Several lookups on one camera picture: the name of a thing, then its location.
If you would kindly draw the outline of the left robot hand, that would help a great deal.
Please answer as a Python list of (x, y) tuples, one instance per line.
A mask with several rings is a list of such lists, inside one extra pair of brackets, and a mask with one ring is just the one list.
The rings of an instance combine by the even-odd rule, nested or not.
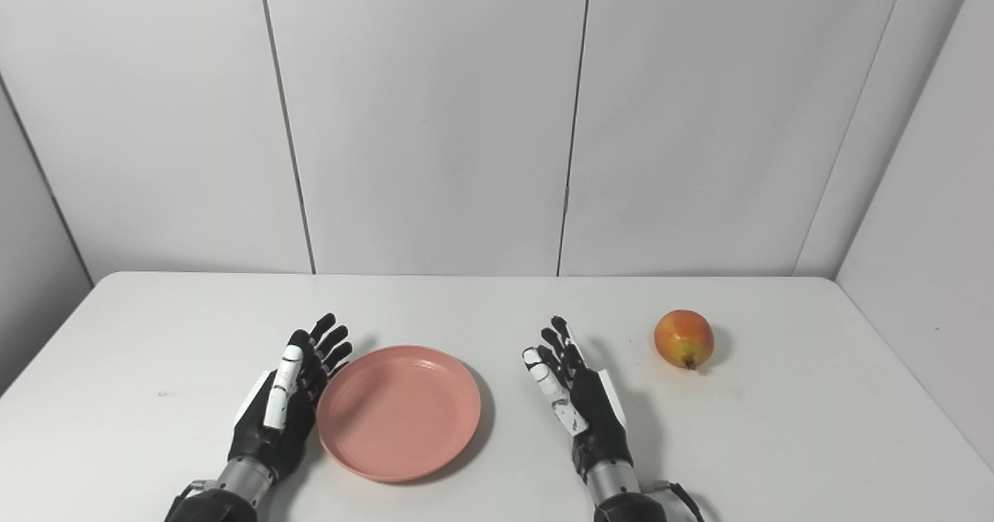
[(353, 351), (349, 330), (331, 312), (314, 328), (298, 329), (285, 346), (280, 365), (264, 374), (248, 396), (233, 432), (228, 460), (252, 459), (274, 481), (299, 468), (327, 384)]

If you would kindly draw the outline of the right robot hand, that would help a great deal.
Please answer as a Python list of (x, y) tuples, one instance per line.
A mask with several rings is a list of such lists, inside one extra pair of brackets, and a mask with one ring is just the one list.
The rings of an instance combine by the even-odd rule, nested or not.
[(576, 473), (586, 482), (600, 463), (634, 465), (606, 371), (587, 366), (564, 318), (554, 315), (550, 324), (540, 331), (542, 342), (522, 352), (522, 360), (572, 438)]

